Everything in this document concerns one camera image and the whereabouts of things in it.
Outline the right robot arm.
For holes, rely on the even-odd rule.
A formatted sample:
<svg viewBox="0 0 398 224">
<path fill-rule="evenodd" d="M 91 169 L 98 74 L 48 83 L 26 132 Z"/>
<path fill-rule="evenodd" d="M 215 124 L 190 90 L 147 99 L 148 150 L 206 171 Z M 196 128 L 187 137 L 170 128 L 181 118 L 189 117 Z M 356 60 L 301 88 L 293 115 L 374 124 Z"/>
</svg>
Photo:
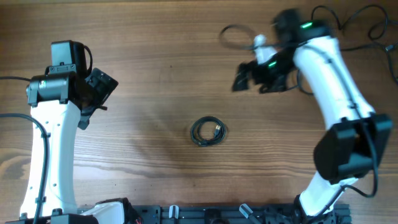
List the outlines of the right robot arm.
<svg viewBox="0 0 398 224">
<path fill-rule="evenodd" d="M 321 109 L 326 132 L 313 152 L 316 173 L 292 205 L 291 223 L 338 223 L 334 205 L 345 190 L 368 173 L 378 174 L 392 120 L 377 114 L 358 90 L 341 55 L 338 39 L 325 21 L 301 18 L 286 9 L 274 18 L 276 44 L 257 35 L 248 47 L 252 62 L 238 67 L 233 91 L 249 80 L 261 93 L 287 91 L 287 76 L 298 70 Z"/>
</svg>

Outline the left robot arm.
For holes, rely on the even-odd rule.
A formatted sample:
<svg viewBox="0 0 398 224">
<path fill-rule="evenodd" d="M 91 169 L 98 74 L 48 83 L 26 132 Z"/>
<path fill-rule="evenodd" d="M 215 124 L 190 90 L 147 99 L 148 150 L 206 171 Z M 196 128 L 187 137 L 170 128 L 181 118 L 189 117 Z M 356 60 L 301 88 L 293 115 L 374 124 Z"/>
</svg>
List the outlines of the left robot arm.
<svg viewBox="0 0 398 224">
<path fill-rule="evenodd" d="M 33 123 L 32 157 L 27 191 L 18 223 L 124 223 L 124 205 L 105 202 L 78 213 L 73 188 L 77 129 L 86 129 L 91 115 L 118 82 L 93 68 L 87 46 L 64 40 L 51 44 L 52 64 L 26 88 Z"/>
</svg>

